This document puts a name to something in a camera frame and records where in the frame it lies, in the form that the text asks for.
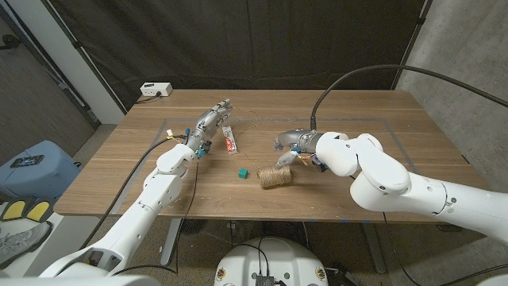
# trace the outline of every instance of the metal table leg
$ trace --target metal table leg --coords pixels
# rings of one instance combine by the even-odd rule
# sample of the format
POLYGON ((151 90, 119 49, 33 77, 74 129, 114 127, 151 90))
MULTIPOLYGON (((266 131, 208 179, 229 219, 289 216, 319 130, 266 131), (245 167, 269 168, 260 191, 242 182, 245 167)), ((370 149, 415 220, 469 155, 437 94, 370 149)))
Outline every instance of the metal table leg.
POLYGON ((166 242, 164 243, 164 247, 162 248, 162 255, 160 257, 160 264, 163 266, 168 266, 171 262, 173 249, 176 246, 176 238, 178 237, 178 228, 181 221, 181 218, 173 218, 171 220, 169 230, 167 231, 166 242))
POLYGON ((383 253, 381 252, 381 245, 379 244, 379 238, 377 232, 375 231, 375 226, 371 223, 362 223, 362 228, 364 229, 364 236, 371 252, 375 271, 379 274, 386 273, 387 266, 384 263, 383 253))

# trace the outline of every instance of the black backdrop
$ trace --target black backdrop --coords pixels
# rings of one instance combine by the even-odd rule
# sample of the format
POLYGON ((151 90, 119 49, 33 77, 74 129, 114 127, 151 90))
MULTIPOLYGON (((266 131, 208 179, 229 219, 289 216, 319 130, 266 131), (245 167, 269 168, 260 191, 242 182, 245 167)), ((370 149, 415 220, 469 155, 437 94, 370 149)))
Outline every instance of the black backdrop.
MULTIPOLYGON (((325 89, 354 68, 399 64, 423 2, 51 0, 128 108, 144 82, 325 89)), ((374 72, 342 88, 390 89, 395 71, 374 72)))

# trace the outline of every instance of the blue bin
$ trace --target blue bin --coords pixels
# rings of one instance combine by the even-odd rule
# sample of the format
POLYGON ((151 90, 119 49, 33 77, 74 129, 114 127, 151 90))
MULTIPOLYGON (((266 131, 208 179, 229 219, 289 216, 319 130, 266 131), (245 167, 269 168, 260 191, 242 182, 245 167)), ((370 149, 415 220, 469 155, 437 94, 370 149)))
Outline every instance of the blue bin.
POLYGON ((0 167, 0 192, 11 198, 58 198, 81 171, 75 161, 51 141, 26 149, 0 167), (14 168, 16 159, 44 155, 39 164, 14 168))

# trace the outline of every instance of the green block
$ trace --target green block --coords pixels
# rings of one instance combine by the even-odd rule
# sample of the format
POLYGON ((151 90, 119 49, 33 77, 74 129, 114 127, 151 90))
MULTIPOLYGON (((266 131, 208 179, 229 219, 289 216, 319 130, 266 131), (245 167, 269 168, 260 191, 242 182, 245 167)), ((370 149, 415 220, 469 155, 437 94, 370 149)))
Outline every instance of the green block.
POLYGON ((247 169, 241 168, 238 172, 238 176, 242 179, 247 179, 247 169))

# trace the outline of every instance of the ball of twine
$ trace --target ball of twine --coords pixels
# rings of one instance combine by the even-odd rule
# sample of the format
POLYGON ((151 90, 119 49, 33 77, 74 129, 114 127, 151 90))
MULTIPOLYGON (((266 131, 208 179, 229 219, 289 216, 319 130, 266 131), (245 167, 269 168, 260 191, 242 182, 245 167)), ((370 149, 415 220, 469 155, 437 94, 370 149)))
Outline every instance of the ball of twine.
POLYGON ((257 170, 257 179, 261 187, 271 187, 291 182, 291 172, 289 166, 280 169, 274 166, 259 168, 257 170))

